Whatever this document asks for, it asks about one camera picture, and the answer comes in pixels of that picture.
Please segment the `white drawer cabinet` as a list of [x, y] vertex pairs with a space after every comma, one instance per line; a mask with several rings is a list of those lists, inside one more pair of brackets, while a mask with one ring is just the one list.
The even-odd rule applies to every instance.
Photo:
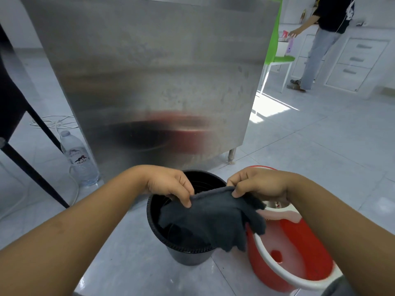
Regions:
[[325, 84], [358, 92], [388, 44], [387, 40], [349, 38]]

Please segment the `stainless steel cabinet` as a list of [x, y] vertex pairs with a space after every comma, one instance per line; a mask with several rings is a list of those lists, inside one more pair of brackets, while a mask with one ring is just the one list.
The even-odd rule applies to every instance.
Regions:
[[109, 181], [243, 144], [275, 0], [21, 0]]

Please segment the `person's right hand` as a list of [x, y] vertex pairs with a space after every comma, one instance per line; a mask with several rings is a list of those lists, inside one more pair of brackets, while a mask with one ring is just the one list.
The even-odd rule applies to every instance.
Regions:
[[249, 193], [257, 199], [289, 203], [288, 185], [292, 175], [281, 170], [247, 167], [228, 178], [227, 186], [249, 185]]

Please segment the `pink spray bottle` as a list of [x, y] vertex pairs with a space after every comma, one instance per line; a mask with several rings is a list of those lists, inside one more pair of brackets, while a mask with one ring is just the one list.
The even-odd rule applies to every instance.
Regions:
[[294, 37], [290, 35], [288, 31], [283, 31], [282, 36], [279, 40], [280, 46], [283, 48], [284, 55], [288, 55], [291, 52], [293, 46]]

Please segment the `black plastic bucket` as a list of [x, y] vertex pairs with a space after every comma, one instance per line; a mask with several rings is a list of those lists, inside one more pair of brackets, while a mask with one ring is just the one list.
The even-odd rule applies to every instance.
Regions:
[[[203, 170], [184, 170], [195, 193], [225, 187], [224, 180]], [[163, 206], [170, 202], [166, 196], [151, 195], [146, 206], [148, 224], [155, 237], [166, 246], [172, 258], [185, 266], [197, 266], [208, 260], [216, 248], [204, 242], [197, 235], [177, 225], [169, 224], [162, 228], [158, 220]]]

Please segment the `clear plastic water bottle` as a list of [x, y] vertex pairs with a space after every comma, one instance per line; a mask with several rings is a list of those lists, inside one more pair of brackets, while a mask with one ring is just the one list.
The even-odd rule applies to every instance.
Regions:
[[68, 130], [60, 132], [60, 142], [63, 154], [71, 163], [80, 185], [89, 187], [97, 184], [100, 175], [84, 143]]

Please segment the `black metal stand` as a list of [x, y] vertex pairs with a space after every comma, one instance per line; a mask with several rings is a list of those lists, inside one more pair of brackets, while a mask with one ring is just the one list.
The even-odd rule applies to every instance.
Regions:
[[62, 151], [60, 141], [39, 117], [10, 77], [3, 62], [2, 49], [14, 52], [10, 40], [0, 24], [0, 150], [60, 205], [69, 208], [70, 205], [60, 194], [9, 143], [24, 114], [28, 113], [52, 143]]

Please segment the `person's grey trousers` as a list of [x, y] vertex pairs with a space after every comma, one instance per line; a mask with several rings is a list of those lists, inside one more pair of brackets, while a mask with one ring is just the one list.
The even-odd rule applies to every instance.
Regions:
[[321, 296], [359, 296], [348, 282], [347, 278], [342, 275], [335, 279], [321, 294]]

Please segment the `green plastic chair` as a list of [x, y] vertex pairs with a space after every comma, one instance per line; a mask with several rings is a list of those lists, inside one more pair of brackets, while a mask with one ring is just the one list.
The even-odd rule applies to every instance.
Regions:
[[279, 23], [280, 23], [280, 15], [281, 15], [281, 11], [282, 11], [282, 0], [272, 0], [274, 2], [279, 3], [279, 11], [277, 13], [275, 22], [274, 22], [274, 27], [273, 27], [273, 31], [272, 31], [272, 35], [270, 38], [270, 42], [269, 42], [269, 47], [268, 47], [268, 51], [266, 54], [266, 58], [265, 58], [265, 62], [264, 62], [264, 67], [263, 67], [263, 72], [261, 75], [262, 78], [262, 85], [261, 85], [261, 89], [260, 89], [260, 93], [263, 93], [264, 87], [266, 85], [266, 82], [268, 80], [268, 76], [269, 76], [269, 72], [271, 67], [273, 66], [279, 66], [279, 65], [288, 65], [288, 69], [284, 78], [284, 82], [281, 88], [281, 93], [284, 90], [285, 84], [287, 83], [287, 79], [292, 67], [292, 64], [295, 61], [295, 57], [291, 56], [291, 55], [284, 55], [283, 53], [283, 48], [280, 46], [280, 36], [279, 36]]

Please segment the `dark grey cloth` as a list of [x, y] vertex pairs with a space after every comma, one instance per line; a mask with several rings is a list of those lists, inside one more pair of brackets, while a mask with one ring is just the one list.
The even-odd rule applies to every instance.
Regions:
[[213, 248], [230, 252], [246, 251], [246, 225], [254, 234], [264, 235], [265, 219], [258, 213], [266, 205], [251, 193], [234, 198], [235, 187], [227, 186], [191, 197], [192, 206], [173, 200], [161, 208], [158, 225], [175, 225], [189, 231]]

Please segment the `person's left hand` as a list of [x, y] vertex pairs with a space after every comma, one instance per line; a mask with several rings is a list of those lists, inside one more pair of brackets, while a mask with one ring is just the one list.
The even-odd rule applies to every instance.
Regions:
[[146, 182], [144, 193], [167, 196], [168, 187], [183, 186], [190, 193], [190, 197], [195, 194], [191, 182], [181, 170], [143, 165], [143, 173]]

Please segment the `person's left forearm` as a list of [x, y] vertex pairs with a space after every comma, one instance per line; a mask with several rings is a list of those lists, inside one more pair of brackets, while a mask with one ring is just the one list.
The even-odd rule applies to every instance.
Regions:
[[72, 296], [146, 186], [133, 167], [0, 250], [0, 296]]

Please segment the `red bucket with white rim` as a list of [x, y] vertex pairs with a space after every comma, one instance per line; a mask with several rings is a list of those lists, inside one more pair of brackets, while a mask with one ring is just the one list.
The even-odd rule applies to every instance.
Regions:
[[324, 290], [343, 274], [292, 204], [264, 201], [257, 212], [265, 234], [246, 227], [247, 253], [256, 277], [281, 293]]

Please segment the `person's right forearm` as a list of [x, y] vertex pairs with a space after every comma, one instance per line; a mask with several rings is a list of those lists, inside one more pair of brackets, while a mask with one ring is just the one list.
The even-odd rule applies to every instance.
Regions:
[[285, 172], [287, 198], [358, 296], [395, 296], [395, 235], [322, 186]]

